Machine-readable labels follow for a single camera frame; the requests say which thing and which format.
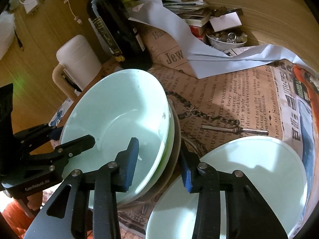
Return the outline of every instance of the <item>orange cloth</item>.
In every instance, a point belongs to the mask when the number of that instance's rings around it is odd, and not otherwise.
[[[20,239],[23,239],[28,227],[33,221],[33,218],[27,217],[24,210],[15,200],[7,205],[2,215],[14,233]],[[87,234],[90,234],[88,239],[93,239],[91,231],[89,231]]]

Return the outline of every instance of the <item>white bowl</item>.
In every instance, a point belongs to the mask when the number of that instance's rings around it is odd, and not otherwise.
[[[281,140],[251,136],[226,143],[201,158],[216,170],[242,170],[278,217],[288,237],[301,218],[307,179],[297,153]],[[198,193],[189,194],[181,177],[156,204],[146,228],[146,239],[191,239]],[[225,193],[221,191],[221,236],[226,238]]]
[[[154,183],[154,185],[141,197],[137,198],[136,200],[132,201],[129,204],[123,205],[121,207],[118,207],[119,211],[128,211],[130,209],[139,207],[146,202],[152,200],[157,194],[160,193],[160,191],[166,186],[166,184],[169,182],[170,178],[173,175],[173,172],[176,167],[176,163],[178,161],[178,156],[179,152],[181,149],[181,125],[179,123],[178,119],[178,114],[174,108],[173,101],[168,99],[168,103],[170,105],[170,109],[172,110],[173,113],[173,118],[174,118],[174,138],[173,138],[173,147],[171,150],[171,154],[168,160],[168,163],[162,173],[162,175],[159,178],[156,178],[157,181]],[[166,148],[168,147],[170,139],[170,132],[168,133],[168,138],[167,138],[167,143],[166,143]]]
[[[208,37],[208,40],[209,40],[209,43],[211,44],[211,46],[220,50],[220,51],[225,51],[225,50],[232,49],[232,48],[243,47],[245,45],[245,43],[247,42],[247,41],[245,41],[243,43],[227,43],[227,42],[215,40],[207,34],[206,34],[206,36]]]
[[[69,159],[62,177],[72,170],[89,172],[113,161],[139,140],[139,158],[132,186],[116,194],[118,205],[130,202],[147,185],[162,158],[169,129],[169,108],[163,87],[151,74],[137,69],[113,73],[81,98],[65,124],[61,142],[90,134],[95,146]],[[89,207],[93,208],[90,194]]]
[[[133,197],[132,201],[140,198],[143,196],[145,193],[148,192],[148,190],[157,182],[157,180],[161,177],[164,169],[166,168],[166,165],[168,163],[168,160],[171,156],[172,148],[173,148],[173,143],[174,143],[174,133],[175,133],[175,126],[174,126],[174,117],[173,117],[173,112],[171,107],[169,106],[169,113],[170,113],[170,122],[169,122],[169,130],[168,130],[168,136],[167,136],[167,141],[164,149],[164,153],[162,156],[162,159],[153,174],[152,178],[149,180],[147,185],[141,190],[140,193],[138,193],[135,197]]]

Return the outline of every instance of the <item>bottle label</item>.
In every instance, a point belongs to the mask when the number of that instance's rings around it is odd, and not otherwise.
[[[141,39],[139,34],[136,35],[136,39],[138,40],[138,43],[139,43],[142,51],[144,51],[145,50],[145,46],[144,46],[143,41],[142,41],[142,39]]]
[[[110,31],[108,30],[106,24],[102,20],[101,17],[97,17],[95,20],[92,21],[97,31],[100,33],[102,38],[106,41],[108,46],[110,47],[111,52],[115,55],[117,61],[121,62],[125,60],[125,57],[122,55],[122,51],[119,48],[118,44],[116,43],[115,39],[111,35]]]
[[[125,13],[124,13],[124,14],[125,14],[125,17],[126,17],[127,19],[129,19],[130,15],[129,15],[129,13],[128,13],[128,11],[127,11],[127,10],[125,11]]]

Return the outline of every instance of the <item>wooden floor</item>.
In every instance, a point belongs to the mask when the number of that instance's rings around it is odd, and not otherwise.
[[[207,1],[216,7],[243,9],[241,20],[250,45],[284,46],[319,71],[319,26],[303,0]],[[16,31],[25,49],[21,51],[14,40],[0,60],[0,86],[14,84],[14,132],[48,122],[65,100],[51,75],[58,64],[56,51],[69,39],[84,35],[100,61],[106,60],[87,20],[87,0],[70,0],[82,25],[73,20],[64,0],[40,2],[34,15],[26,15],[23,6],[14,11]]]

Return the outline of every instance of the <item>chain illustration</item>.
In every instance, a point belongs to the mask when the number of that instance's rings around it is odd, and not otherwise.
[[[194,153],[196,153],[198,156],[202,157],[209,152],[205,145],[191,134],[182,131],[181,137],[186,144],[189,144],[190,147],[194,149]]]
[[[240,125],[240,121],[238,119],[229,119],[229,118],[225,118],[223,116],[211,116],[211,115],[208,115],[208,114],[206,114],[204,112],[199,111],[198,107],[196,107],[194,104],[192,104],[190,101],[188,101],[187,99],[185,99],[184,97],[182,97],[181,95],[179,95],[176,92],[165,91],[165,93],[166,93],[166,95],[174,96],[187,109],[182,114],[178,114],[178,118],[180,120],[183,120],[183,119],[188,118],[190,116],[195,116],[195,117],[198,117],[198,118],[202,118],[202,119],[208,120],[210,122],[213,122],[215,120],[219,120],[220,122],[226,123],[226,124],[228,124],[230,126],[233,126],[233,127],[238,127]]]

